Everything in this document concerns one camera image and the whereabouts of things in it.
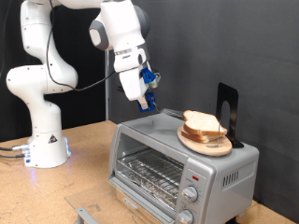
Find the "bread slice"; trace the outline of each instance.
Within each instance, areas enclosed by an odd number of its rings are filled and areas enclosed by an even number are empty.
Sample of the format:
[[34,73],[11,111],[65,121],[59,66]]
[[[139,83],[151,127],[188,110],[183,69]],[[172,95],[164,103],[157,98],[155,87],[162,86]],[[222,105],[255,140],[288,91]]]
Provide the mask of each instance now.
[[208,143],[209,141],[216,140],[218,136],[208,136],[208,135],[199,135],[199,134],[190,134],[187,133],[184,129],[181,130],[181,135],[185,138],[193,140],[199,143]]
[[195,142],[199,142],[199,143],[208,143],[209,142],[208,138],[200,139],[200,138],[197,138],[195,134],[187,133],[184,130],[181,130],[181,135],[184,136],[185,138],[188,138],[188,139],[193,140]]
[[187,133],[208,136],[225,136],[227,134],[227,130],[223,127],[220,127],[219,131],[220,124],[214,115],[186,110],[183,117],[186,120],[184,130]]
[[[184,124],[184,126],[183,126],[183,131],[185,132],[185,133],[188,133],[188,127],[185,127],[186,125]],[[200,135],[200,134],[193,134],[193,136],[194,137],[196,137],[196,138],[198,138],[198,139],[200,139],[200,140],[207,140],[208,139],[208,135]]]

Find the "black stand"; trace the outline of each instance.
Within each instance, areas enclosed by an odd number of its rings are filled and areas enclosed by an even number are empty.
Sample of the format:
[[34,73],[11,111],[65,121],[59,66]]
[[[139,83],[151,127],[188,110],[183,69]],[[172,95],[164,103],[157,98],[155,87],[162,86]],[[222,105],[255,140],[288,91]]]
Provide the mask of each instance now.
[[244,145],[235,139],[235,124],[236,124],[236,111],[237,111],[237,101],[238,101],[237,90],[229,87],[223,83],[218,85],[218,97],[217,97],[217,108],[216,108],[216,118],[221,120],[221,111],[222,105],[225,101],[230,106],[231,115],[230,115],[230,127],[227,133],[227,138],[231,141],[233,148],[241,148]]
[[229,220],[225,224],[239,224],[239,223],[235,220],[235,217],[233,217],[231,220]]

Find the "black wall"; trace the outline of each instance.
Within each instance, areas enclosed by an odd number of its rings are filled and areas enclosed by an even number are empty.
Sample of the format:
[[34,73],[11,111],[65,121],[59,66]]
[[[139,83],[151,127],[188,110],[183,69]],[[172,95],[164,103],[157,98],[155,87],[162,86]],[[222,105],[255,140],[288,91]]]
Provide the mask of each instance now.
[[[162,81],[160,107],[215,114],[219,82],[239,92],[236,137],[260,150],[254,195],[299,222],[299,2],[135,0],[147,11],[150,63]],[[109,118],[148,116],[115,91]]]
[[[3,26],[8,11],[8,0],[0,1],[0,64],[5,54],[5,69],[0,79],[0,142],[31,135],[31,120],[25,103],[13,95],[6,85],[7,72],[12,67],[41,64],[22,48],[20,8],[22,0],[11,0],[5,31]],[[78,88],[93,84],[105,77],[105,53],[96,49],[89,36],[91,22],[99,9],[55,10],[53,28],[56,48],[62,58],[78,72]],[[82,92],[46,95],[62,110],[63,129],[105,120],[105,84]]]

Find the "metal bracket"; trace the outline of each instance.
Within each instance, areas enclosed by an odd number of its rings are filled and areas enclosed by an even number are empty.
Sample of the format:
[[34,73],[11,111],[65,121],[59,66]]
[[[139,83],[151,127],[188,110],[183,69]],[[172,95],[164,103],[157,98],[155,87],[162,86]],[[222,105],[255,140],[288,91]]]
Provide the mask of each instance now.
[[95,219],[83,208],[77,208],[78,219],[75,224],[84,224],[84,221],[88,224],[99,224]]

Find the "toaster oven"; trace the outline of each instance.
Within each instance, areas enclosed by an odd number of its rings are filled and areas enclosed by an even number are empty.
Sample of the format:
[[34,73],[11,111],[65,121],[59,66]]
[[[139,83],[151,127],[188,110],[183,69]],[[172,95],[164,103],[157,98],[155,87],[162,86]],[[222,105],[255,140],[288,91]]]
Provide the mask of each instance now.
[[158,223],[223,224],[244,215],[252,203],[257,148],[244,144],[226,156],[205,156],[179,141],[183,124],[165,114],[119,124],[108,181]]

